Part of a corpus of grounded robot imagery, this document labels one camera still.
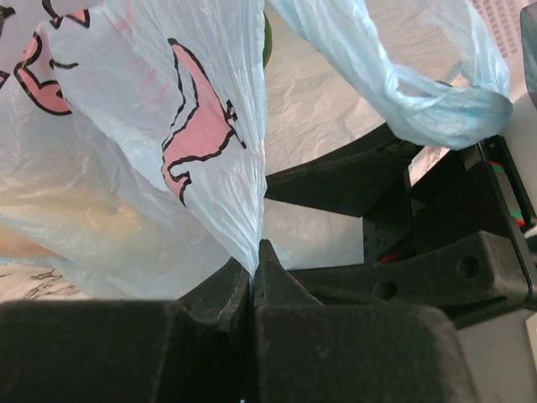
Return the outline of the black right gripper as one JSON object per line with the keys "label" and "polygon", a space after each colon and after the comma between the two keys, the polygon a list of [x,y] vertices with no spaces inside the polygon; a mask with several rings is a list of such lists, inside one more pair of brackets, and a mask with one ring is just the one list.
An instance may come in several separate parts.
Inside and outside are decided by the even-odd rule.
{"label": "black right gripper", "polygon": [[524,231],[536,218],[518,199],[524,187],[504,141],[451,151],[411,183],[404,171],[421,150],[384,123],[267,175],[269,200],[365,215],[366,264],[290,273],[320,298],[432,305],[458,327],[535,309],[536,268]]}

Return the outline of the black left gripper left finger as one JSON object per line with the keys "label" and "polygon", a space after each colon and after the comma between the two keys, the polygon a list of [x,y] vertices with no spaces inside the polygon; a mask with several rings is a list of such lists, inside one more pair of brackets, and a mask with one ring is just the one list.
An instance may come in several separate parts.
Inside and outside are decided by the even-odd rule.
{"label": "black left gripper left finger", "polygon": [[249,276],[228,261],[169,301],[5,302],[4,402],[237,402]]}

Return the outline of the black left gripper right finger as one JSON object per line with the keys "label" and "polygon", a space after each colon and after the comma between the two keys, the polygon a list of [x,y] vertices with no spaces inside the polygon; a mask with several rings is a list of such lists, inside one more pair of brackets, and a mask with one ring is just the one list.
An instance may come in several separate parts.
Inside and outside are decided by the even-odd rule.
{"label": "black left gripper right finger", "polygon": [[456,329],[430,306],[327,306],[264,240],[253,280],[254,402],[475,402]]}

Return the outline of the light blue plastic bag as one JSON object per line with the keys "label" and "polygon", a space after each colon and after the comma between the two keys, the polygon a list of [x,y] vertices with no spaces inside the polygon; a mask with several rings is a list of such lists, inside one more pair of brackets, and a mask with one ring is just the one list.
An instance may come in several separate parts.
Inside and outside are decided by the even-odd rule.
{"label": "light blue plastic bag", "polygon": [[267,174],[384,123],[475,144],[510,78],[470,1],[4,1],[1,262],[168,299],[254,272],[262,238],[287,268],[357,261],[357,219],[266,201]]}

